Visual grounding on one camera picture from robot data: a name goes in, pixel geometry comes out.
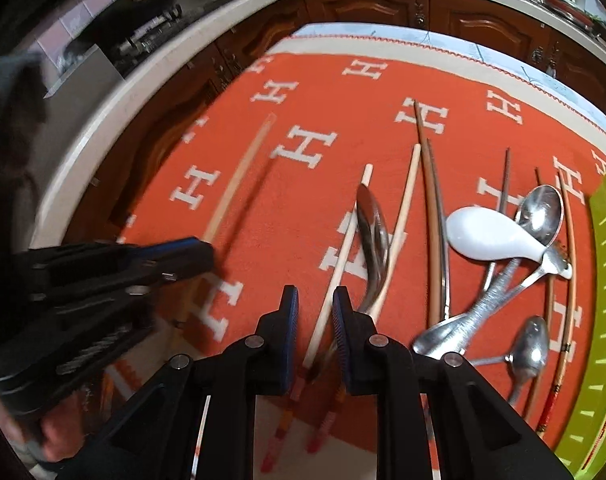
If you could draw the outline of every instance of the countertop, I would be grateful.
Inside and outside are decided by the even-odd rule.
[[[148,99],[225,31],[277,0],[234,0],[194,23],[116,87],[79,132],[40,204],[31,247],[58,245],[84,190],[107,152]],[[573,25],[529,0],[491,0],[540,20],[606,64],[606,50]]]

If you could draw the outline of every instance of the pink tile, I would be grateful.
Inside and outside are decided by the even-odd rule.
[[[87,26],[92,20],[90,11],[87,10],[83,2],[79,3],[67,14],[61,17],[61,22],[70,33],[72,37],[78,36],[78,34]]]
[[[84,0],[85,6],[87,10],[90,11],[90,14],[96,16],[99,14],[105,7],[107,7],[112,0]]]
[[[49,59],[54,63],[56,63],[58,55],[70,41],[72,41],[72,37],[69,32],[65,30],[65,27],[60,20],[56,20],[54,25],[49,27],[48,30],[38,38],[38,42],[43,48],[43,52],[47,54]]]

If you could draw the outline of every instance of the person's hand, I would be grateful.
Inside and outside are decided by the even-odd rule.
[[[41,431],[45,441],[41,449],[48,462],[58,462],[71,458],[83,446],[83,422],[81,403],[75,392],[62,400],[40,420]],[[0,401],[0,428],[10,442],[25,444],[32,438],[7,412]]]

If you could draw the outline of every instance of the decorated chopstick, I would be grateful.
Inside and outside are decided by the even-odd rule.
[[[558,356],[558,362],[556,364],[556,373],[554,375],[554,382],[545,401],[543,413],[538,420],[536,426],[536,434],[542,438],[547,431],[558,393],[561,391],[563,381],[565,378],[565,372],[567,371],[567,363],[570,357],[570,342],[572,341],[572,335],[574,334],[574,311],[576,310],[576,293],[577,293],[577,280],[576,280],[576,239],[574,238],[574,222],[572,221],[572,210],[570,208],[569,195],[567,188],[563,181],[563,175],[559,172],[558,179],[561,183],[561,193],[563,195],[563,203],[565,207],[565,219],[567,222],[567,245],[570,251],[570,263],[572,264],[572,277],[570,279],[570,286],[567,299],[567,310],[565,312],[565,324],[563,327],[563,341],[561,343],[561,352]]]
[[[260,126],[259,131],[256,133],[256,136],[254,137],[254,140],[250,143],[249,147],[247,148],[247,151],[244,153],[243,158],[238,163],[238,166],[236,167],[236,170],[234,171],[234,174],[232,175],[229,184],[227,184],[227,188],[225,188],[225,191],[221,199],[219,200],[216,209],[214,210],[214,214],[209,220],[208,226],[206,227],[205,232],[201,237],[201,240],[203,240],[204,242],[212,243],[212,241],[214,241],[214,238],[216,237],[216,232],[218,231],[218,228],[220,227],[223,218],[225,217],[225,213],[227,213],[227,210],[229,209],[229,206],[232,203],[232,199],[234,198],[236,191],[241,185],[241,182],[243,181],[247,170],[249,170],[251,164],[254,161],[254,158],[256,158],[256,154],[259,152],[263,142],[265,142],[265,139],[275,122],[276,115],[270,113],[263,122],[263,124]],[[185,320],[187,318],[188,312],[190,311],[190,308],[193,306],[192,299],[196,296],[198,289],[202,285],[204,279],[205,278],[203,276],[199,276],[198,278],[192,281],[190,286],[187,287],[187,291],[183,295],[183,299],[180,304],[180,311],[178,313],[178,316],[176,317],[176,330],[174,330],[172,338],[169,341],[169,345],[166,348],[166,354],[171,353],[169,351],[175,349],[177,344],[179,343],[180,338],[182,337],[182,327],[185,324]]]
[[[401,247],[403,246],[403,233],[405,231],[405,226],[407,225],[407,217],[410,213],[412,196],[414,195],[414,187],[416,186],[416,176],[419,171],[420,152],[421,146],[420,144],[416,144],[412,152],[412,161],[410,162],[410,167],[407,173],[407,181],[405,183],[405,190],[403,191],[403,199],[401,200],[401,207],[398,212],[398,218],[396,219],[396,225],[394,227],[394,236],[392,237],[392,246],[390,247],[389,252],[389,269],[387,272],[387,277],[380,294],[374,301],[374,304],[369,311],[369,315],[371,316],[372,320],[374,320],[374,323],[378,322],[378,318],[383,309],[383,304],[385,303],[385,298],[387,297],[387,291],[392,283],[392,276],[394,274],[394,269],[396,268],[396,261],[398,260],[398,255],[401,252]],[[336,422],[346,397],[347,391],[345,390],[345,386],[341,384],[336,390],[336,393],[334,393],[332,404],[330,405],[327,413],[325,413],[321,425],[314,432],[310,441],[307,443],[308,453],[316,453],[321,449],[321,447],[323,447],[323,444],[327,441],[327,437],[334,426],[334,422]]]
[[[496,209],[499,213],[506,214],[507,213],[507,200],[510,196],[510,149],[508,148],[505,151],[505,167],[503,169],[503,182],[502,188],[500,190],[500,200],[499,205]],[[492,282],[492,278],[494,277],[494,272],[496,272],[496,262],[490,262],[487,265],[487,269],[485,270],[485,275],[483,277],[483,281],[481,282],[481,296],[487,292],[487,289],[490,288],[490,283]]]
[[[363,176],[361,178],[362,184],[365,184],[366,186],[369,185],[373,169],[374,167],[371,164],[366,165],[365,170],[363,172]],[[352,242],[354,241],[355,234],[356,203],[354,204],[352,216],[350,217],[350,223],[343,238],[342,245],[340,246],[338,261],[336,263],[336,266],[334,267],[334,272],[332,273],[330,284],[327,287],[327,292],[325,293],[325,297],[323,299],[323,306],[321,307],[321,311],[318,315],[318,318],[316,319],[314,332],[312,333],[309,345],[307,346],[307,351],[305,352],[303,363],[301,364],[298,374],[294,379],[294,385],[292,386],[292,389],[289,392],[289,397],[287,399],[286,406],[283,409],[283,412],[281,413],[278,426],[276,427],[276,431],[270,439],[267,452],[265,453],[265,457],[263,457],[263,461],[260,465],[260,471],[263,473],[269,473],[276,465],[283,444],[285,442],[285,438],[288,435],[289,429],[292,425],[292,421],[294,420],[294,409],[298,405],[301,394],[303,393],[303,390],[309,382],[309,370],[312,367],[312,364],[314,363],[316,355],[318,354],[318,349],[321,345],[321,339],[323,338],[323,333],[325,332],[327,322],[332,312],[332,298],[334,296],[334,290],[337,286],[340,285],[340,280],[342,279],[342,274],[345,270],[345,265],[350,255],[350,249],[352,248]]]
[[[543,179],[541,179],[540,171],[538,168],[536,171],[536,183],[539,186],[543,185]],[[547,322],[547,331],[551,333],[552,331],[552,316],[554,315],[554,283],[556,282],[555,274],[547,275],[547,286],[545,287],[545,313],[544,319]],[[529,422],[529,419],[532,417],[532,412],[534,411],[534,407],[538,401],[538,396],[540,395],[541,384],[543,381],[543,374],[538,374],[532,380],[532,385],[528,392],[528,399],[525,402],[525,410],[523,411],[523,418],[525,421]]]
[[[420,103],[414,100],[414,115],[416,116],[416,128],[419,133],[419,142],[423,164],[423,179],[425,182],[425,202],[427,207],[428,243],[430,246],[429,257],[429,290],[428,290],[428,326],[440,322],[442,317],[441,299],[441,263],[440,263],[440,234],[438,230],[438,205],[436,202],[436,189],[432,161],[430,160],[430,149],[427,144]]]

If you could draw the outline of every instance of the wooden cabinet door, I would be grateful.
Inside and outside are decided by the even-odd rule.
[[[430,30],[498,50],[541,68],[550,28],[488,0],[430,0]]]
[[[606,65],[560,32],[552,33],[550,45],[545,67],[556,70],[558,81],[578,92],[606,115]]]
[[[309,23],[304,0],[279,0],[232,27],[216,40],[234,76],[283,38]]]
[[[428,28],[430,0],[305,0],[312,22]]]
[[[74,213],[65,242],[115,240],[182,134],[231,79],[213,44],[174,74],[110,149]]]

